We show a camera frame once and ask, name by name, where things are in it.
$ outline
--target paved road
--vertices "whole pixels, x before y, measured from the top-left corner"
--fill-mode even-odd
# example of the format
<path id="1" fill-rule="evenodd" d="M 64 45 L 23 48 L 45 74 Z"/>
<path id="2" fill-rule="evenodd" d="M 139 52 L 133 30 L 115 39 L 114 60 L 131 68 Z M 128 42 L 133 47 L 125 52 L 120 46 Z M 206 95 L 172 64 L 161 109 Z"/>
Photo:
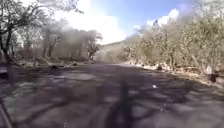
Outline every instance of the paved road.
<path id="1" fill-rule="evenodd" d="M 5 99 L 18 128 L 224 128 L 216 89 L 162 72 L 93 64 L 18 78 Z"/>

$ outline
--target road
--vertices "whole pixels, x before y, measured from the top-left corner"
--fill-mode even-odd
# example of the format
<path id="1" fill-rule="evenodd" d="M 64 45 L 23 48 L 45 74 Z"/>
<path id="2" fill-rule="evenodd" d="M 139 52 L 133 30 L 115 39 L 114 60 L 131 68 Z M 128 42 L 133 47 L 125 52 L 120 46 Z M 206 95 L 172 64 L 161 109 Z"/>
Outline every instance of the road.
<path id="1" fill-rule="evenodd" d="M 121 128 L 122 87 L 130 128 L 224 128 L 219 90 L 164 72 L 92 64 L 17 78 L 4 99 L 16 128 Z"/>

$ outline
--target dry vegetation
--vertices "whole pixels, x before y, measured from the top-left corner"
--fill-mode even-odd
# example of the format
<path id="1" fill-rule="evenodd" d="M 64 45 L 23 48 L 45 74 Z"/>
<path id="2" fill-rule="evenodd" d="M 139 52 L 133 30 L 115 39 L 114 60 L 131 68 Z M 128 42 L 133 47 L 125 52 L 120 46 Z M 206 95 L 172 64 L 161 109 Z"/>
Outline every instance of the dry vegetation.
<path id="1" fill-rule="evenodd" d="M 14 0 L 0 3 L 1 61 L 8 63 L 30 62 L 33 66 L 41 61 L 92 60 L 99 50 L 96 44 L 102 39 L 95 30 L 83 31 L 69 27 L 66 20 L 56 21 L 54 10 L 75 10 L 76 1 L 39 1 L 29 6 Z"/>
<path id="2" fill-rule="evenodd" d="M 120 62 L 155 65 L 166 63 L 171 70 L 195 67 L 204 74 L 211 67 L 223 69 L 224 18 L 221 0 L 198 1 L 193 11 L 170 19 L 166 25 L 144 26 L 137 35 L 124 40 L 126 46 L 114 55 Z"/>

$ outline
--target tree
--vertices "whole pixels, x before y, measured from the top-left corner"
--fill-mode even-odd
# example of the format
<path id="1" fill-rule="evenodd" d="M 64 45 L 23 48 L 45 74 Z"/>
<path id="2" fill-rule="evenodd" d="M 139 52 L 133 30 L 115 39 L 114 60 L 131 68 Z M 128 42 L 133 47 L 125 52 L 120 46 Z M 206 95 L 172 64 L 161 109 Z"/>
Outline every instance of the tree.
<path id="1" fill-rule="evenodd" d="M 86 51 L 89 58 L 92 60 L 94 54 L 99 50 L 100 45 L 96 43 L 98 40 L 102 40 L 102 35 L 94 30 L 88 31 L 86 35 Z"/>
<path id="2" fill-rule="evenodd" d="M 1 0 L 0 2 L 0 47 L 8 63 L 11 58 L 8 55 L 10 40 L 15 30 L 20 27 L 34 24 L 39 13 L 40 6 L 31 4 L 28 7 L 22 6 L 21 2 L 14 0 Z"/>

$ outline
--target tree trunk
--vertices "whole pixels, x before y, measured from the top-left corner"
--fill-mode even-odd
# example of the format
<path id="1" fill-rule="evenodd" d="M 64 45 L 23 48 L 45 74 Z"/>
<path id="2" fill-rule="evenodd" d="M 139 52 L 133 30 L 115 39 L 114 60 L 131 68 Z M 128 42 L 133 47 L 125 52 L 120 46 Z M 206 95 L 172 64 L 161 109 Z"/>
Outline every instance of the tree trunk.
<path id="1" fill-rule="evenodd" d="M 73 51 L 72 54 L 70 55 L 70 60 L 73 60 L 74 54 L 75 54 L 75 52 Z"/>
<path id="2" fill-rule="evenodd" d="M 51 58 L 51 55 L 52 55 L 52 51 L 53 51 L 53 47 L 54 46 L 49 46 L 49 48 L 48 48 L 48 54 L 47 54 L 47 56 L 49 57 L 49 58 Z"/>

